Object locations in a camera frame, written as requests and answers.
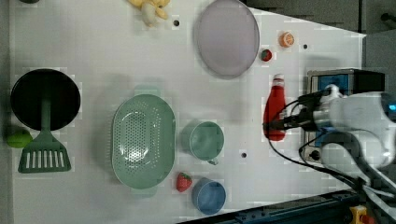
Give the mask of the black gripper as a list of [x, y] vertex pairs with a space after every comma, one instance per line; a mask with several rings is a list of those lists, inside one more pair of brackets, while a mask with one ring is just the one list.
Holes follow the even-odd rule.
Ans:
[[301, 104], [300, 112], [294, 119], [273, 119], [263, 124], [265, 131], [276, 130], [286, 131], [294, 127], [294, 124], [306, 132], [315, 132], [318, 129], [314, 120], [314, 107], [311, 105]]

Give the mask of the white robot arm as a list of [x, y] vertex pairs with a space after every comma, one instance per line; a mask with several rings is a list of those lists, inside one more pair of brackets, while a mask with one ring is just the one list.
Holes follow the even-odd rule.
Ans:
[[349, 185], [390, 220], [395, 219], [395, 183], [380, 169], [395, 160], [395, 98], [383, 91], [345, 96], [335, 85], [302, 95], [302, 109], [286, 116], [286, 106], [265, 113], [266, 136], [301, 128], [321, 132], [320, 163], [298, 163]]

